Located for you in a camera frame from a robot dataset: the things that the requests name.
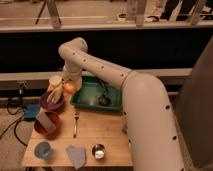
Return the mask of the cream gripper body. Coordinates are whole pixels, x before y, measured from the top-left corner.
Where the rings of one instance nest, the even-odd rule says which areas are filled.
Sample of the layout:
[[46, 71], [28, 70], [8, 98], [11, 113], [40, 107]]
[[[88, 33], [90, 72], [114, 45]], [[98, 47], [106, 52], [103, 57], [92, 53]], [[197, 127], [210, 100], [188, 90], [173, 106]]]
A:
[[81, 78], [79, 78], [77, 80], [72, 80], [68, 76], [64, 76], [63, 77], [63, 87], [64, 87], [65, 83], [72, 84], [75, 87], [75, 91], [74, 92], [79, 91], [81, 89], [81, 87], [82, 87], [82, 79]]

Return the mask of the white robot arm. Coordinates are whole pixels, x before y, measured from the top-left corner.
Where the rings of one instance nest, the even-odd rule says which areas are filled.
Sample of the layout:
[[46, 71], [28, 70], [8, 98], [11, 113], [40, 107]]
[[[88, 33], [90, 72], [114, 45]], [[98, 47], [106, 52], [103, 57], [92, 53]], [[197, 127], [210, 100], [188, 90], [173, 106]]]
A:
[[87, 53], [76, 38], [62, 44], [64, 72], [76, 80], [87, 70], [122, 91], [134, 171], [184, 171], [175, 118], [166, 88], [155, 76], [138, 72]]

